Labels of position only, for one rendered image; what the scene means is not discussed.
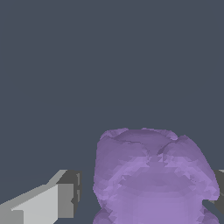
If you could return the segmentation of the purple lumpy rounded object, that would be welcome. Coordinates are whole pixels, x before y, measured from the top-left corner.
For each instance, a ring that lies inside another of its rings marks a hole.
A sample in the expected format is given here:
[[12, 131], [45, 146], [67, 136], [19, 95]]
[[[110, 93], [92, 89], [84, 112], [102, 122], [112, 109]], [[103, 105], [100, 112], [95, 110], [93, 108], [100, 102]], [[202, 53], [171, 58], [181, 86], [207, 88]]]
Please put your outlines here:
[[93, 190], [93, 224], [220, 224], [202, 204], [220, 196], [212, 168], [192, 139], [170, 130], [104, 132]]

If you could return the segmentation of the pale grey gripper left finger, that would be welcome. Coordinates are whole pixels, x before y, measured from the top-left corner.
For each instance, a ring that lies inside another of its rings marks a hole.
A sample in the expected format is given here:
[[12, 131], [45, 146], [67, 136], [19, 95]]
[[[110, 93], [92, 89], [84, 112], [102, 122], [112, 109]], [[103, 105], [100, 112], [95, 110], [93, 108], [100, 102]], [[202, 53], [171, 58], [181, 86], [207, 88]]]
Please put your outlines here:
[[0, 205], [0, 224], [54, 224], [73, 218], [81, 200], [82, 171], [59, 170], [45, 185]]

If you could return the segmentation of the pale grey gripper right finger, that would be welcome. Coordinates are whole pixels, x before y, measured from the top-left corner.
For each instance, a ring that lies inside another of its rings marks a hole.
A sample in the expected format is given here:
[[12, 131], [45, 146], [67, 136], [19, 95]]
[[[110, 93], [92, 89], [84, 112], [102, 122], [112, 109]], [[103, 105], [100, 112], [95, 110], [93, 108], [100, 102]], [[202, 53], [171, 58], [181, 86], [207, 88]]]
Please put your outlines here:
[[224, 170], [205, 170], [203, 207], [213, 215], [224, 215]]

